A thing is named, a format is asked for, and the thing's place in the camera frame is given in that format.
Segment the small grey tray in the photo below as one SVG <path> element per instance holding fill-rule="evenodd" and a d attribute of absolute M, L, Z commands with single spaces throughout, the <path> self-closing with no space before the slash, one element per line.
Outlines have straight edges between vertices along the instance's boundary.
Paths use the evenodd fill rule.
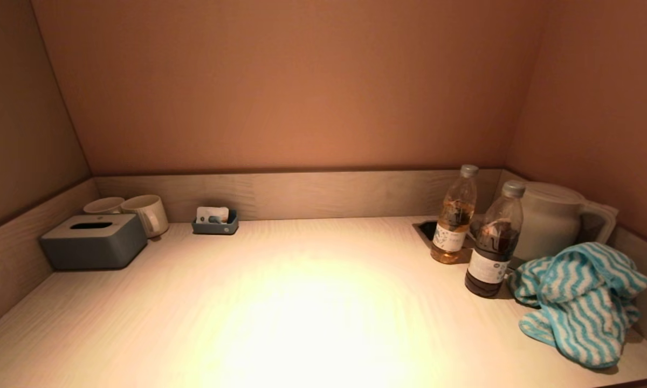
<path fill-rule="evenodd" d="M 195 218 L 191 225 L 195 235 L 235 235 L 239 229 L 239 214 L 235 209 L 229 209 L 227 223 L 201 224 Z"/>

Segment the plastic bottle amber drink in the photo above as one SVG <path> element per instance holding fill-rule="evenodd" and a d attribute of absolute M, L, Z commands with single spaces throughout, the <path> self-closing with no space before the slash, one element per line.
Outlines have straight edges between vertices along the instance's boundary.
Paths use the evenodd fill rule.
<path fill-rule="evenodd" d="M 458 179 L 444 196 L 430 251 L 437 262 L 452 264 L 459 258 L 476 211 L 478 172 L 476 165 L 462 165 Z"/>

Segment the white ceramic mug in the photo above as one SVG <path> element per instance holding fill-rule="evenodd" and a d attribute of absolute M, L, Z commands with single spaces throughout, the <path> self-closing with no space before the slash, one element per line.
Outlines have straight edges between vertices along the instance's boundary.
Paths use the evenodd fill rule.
<path fill-rule="evenodd" d="M 136 214 L 143 226 L 146 237 L 156 238 L 170 227 L 161 197 L 156 195 L 136 196 L 124 201 L 123 213 Z"/>
<path fill-rule="evenodd" d="M 120 214 L 124 197 L 102 197 L 84 206 L 85 214 Z"/>

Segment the plastic bottle dark drink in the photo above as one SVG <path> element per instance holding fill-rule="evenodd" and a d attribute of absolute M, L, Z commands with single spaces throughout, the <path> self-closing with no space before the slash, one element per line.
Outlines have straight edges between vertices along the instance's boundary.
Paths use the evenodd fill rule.
<path fill-rule="evenodd" d="M 491 204 L 474 234 L 474 248 L 465 275 L 465 286 L 480 297 L 494 297 L 503 284 L 523 225 L 521 199 L 524 183 L 509 180 Z"/>

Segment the recessed dark socket panel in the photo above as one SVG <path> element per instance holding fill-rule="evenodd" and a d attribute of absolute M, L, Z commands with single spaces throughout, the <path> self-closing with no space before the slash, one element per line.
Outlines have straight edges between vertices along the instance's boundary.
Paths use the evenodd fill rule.
<path fill-rule="evenodd" d="M 468 264 L 471 260 L 472 249 L 474 248 L 474 241 L 472 240 L 472 236 L 469 233 L 466 234 L 463 246 L 457 253 L 434 254 L 434 245 L 432 241 L 436 231 L 436 225 L 436 221 L 424 221 L 423 223 L 412 224 L 415 231 L 417 231 L 418 236 L 422 238 L 425 246 L 427 246 L 427 248 L 429 249 L 430 257 L 434 258 L 435 261 L 445 265 Z"/>

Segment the grey tissue box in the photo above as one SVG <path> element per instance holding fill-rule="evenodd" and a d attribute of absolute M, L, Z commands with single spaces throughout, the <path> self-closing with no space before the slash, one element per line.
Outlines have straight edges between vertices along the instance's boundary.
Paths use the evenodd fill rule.
<path fill-rule="evenodd" d="M 56 271 L 126 268 L 148 245 L 135 214 L 78 214 L 38 238 Z"/>

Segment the blue white striped cloth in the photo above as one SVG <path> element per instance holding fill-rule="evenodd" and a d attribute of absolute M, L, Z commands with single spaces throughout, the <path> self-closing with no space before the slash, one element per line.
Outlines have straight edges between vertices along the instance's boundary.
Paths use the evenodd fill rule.
<path fill-rule="evenodd" d="M 590 241 L 520 265 L 506 284 L 532 309 L 519 323 L 526 336 L 585 368 L 605 369 L 619 362 L 641 318 L 635 300 L 647 276 L 624 253 Z"/>

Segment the white electric kettle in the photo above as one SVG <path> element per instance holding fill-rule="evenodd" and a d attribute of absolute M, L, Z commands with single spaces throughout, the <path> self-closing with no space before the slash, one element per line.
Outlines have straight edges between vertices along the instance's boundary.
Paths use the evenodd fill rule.
<path fill-rule="evenodd" d="M 515 258 L 526 262 L 556 255 L 585 241 L 604 244 L 609 240 L 618 209 L 589 201 L 579 192 L 555 184 L 524 185 L 524 221 Z"/>

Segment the white sachet packet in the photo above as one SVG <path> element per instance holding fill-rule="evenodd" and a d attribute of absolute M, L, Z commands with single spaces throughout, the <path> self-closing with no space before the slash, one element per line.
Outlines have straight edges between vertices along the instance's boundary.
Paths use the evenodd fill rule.
<path fill-rule="evenodd" d="M 228 207 L 200 206 L 196 209 L 196 224 L 227 224 L 230 218 Z"/>

